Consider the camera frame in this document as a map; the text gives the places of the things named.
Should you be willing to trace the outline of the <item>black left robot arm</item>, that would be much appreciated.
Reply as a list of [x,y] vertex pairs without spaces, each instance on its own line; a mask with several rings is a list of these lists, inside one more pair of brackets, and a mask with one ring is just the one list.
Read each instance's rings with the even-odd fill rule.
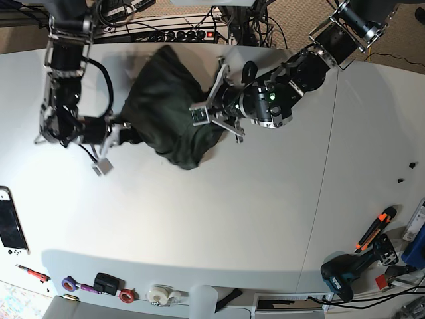
[[332,14],[309,34],[311,43],[262,75],[248,61],[242,69],[242,86],[231,84],[230,68],[223,64],[206,105],[193,110],[193,122],[204,118],[232,132],[242,141],[239,121],[250,120],[274,129],[292,120],[292,108],[305,94],[317,90],[326,74],[346,62],[356,50],[365,52],[388,27],[399,1],[338,1]]

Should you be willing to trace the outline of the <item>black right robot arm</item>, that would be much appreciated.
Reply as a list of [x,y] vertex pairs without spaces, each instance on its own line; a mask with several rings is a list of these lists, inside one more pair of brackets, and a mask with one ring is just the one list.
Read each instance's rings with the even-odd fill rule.
[[[39,134],[50,143],[67,147],[71,143],[110,147],[136,142],[130,123],[114,116],[112,80],[106,68],[89,57],[94,34],[100,26],[112,26],[103,13],[106,1],[45,1],[49,18],[44,100],[41,104]],[[108,104],[99,116],[79,113],[82,79],[88,65],[103,75]]]

